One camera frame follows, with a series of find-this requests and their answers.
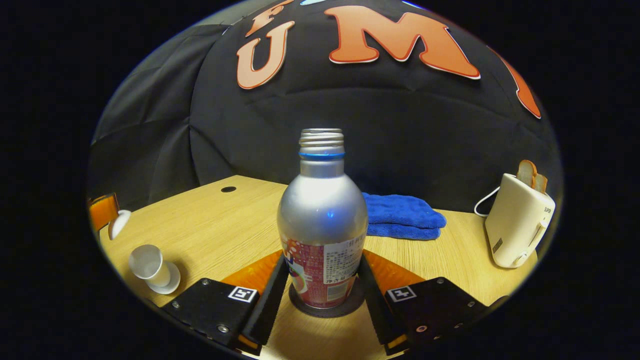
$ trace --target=bottle label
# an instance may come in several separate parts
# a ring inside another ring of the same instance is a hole
[[[307,305],[327,308],[346,300],[360,265],[365,236],[314,246],[281,235],[293,286]]]

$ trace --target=white toaster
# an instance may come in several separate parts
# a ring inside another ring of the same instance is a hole
[[[504,174],[484,226],[496,265],[517,268],[535,251],[556,203],[514,175]]]

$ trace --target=black coaster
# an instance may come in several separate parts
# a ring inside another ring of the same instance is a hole
[[[353,311],[356,311],[360,305],[362,305],[364,302],[364,289],[360,284],[359,278],[356,277],[347,300],[338,306],[330,307],[328,309],[318,309],[316,307],[306,305],[302,299],[300,299],[298,293],[296,293],[296,288],[293,287],[293,284],[289,286],[289,299],[291,299],[291,302],[298,308],[298,310],[307,315],[315,316],[316,318],[339,318],[340,316],[351,314]]]

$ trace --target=bottle neck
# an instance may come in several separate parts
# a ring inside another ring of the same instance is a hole
[[[300,175],[327,178],[344,175],[344,159],[336,160],[300,160]]]

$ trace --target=orange letter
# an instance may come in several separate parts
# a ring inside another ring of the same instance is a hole
[[[416,13],[404,13],[398,22],[364,6],[340,6],[324,12],[338,22],[338,49],[329,59],[334,63],[367,63],[376,61],[378,50],[367,46],[365,31],[397,61],[406,61],[418,38],[424,52],[420,60],[434,69],[479,79],[480,72],[471,65],[458,43],[441,22]]]
[[[253,51],[260,42],[259,38],[249,41],[238,50],[237,79],[241,88],[257,88],[278,73],[287,52],[287,31],[294,24],[293,21],[285,22],[267,33],[267,37],[271,39],[269,60],[260,70],[253,69]]]
[[[263,12],[261,12],[260,15],[254,17],[253,26],[251,27],[251,30],[249,30],[249,32],[244,37],[248,37],[249,35],[261,29],[266,24],[269,24],[273,20],[271,16],[278,15],[282,11],[282,9],[284,9],[283,5],[286,5],[289,3],[293,3],[293,0],[282,1],[280,4],[277,4],[272,6],[271,8],[268,8],[267,10],[264,10]]]
[[[529,90],[527,83],[524,82],[522,76],[520,76],[516,69],[514,69],[498,53],[496,53],[495,51],[493,51],[493,53],[496,54],[496,56],[498,56],[500,60],[502,60],[507,69],[509,69],[511,76],[513,77],[513,81],[516,82],[516,96],[518,97],[518,100],[520,100],[520,104],[522,104],[522,106],[529,110],[529,112],[531,112],[533,116],[537,117],[538,119],[542,118],[542,116],[540,115],[540,109],[538,109],[538,105],[536,105],[536,101],[533,99],[533,94],[531,93],[531,90]]]

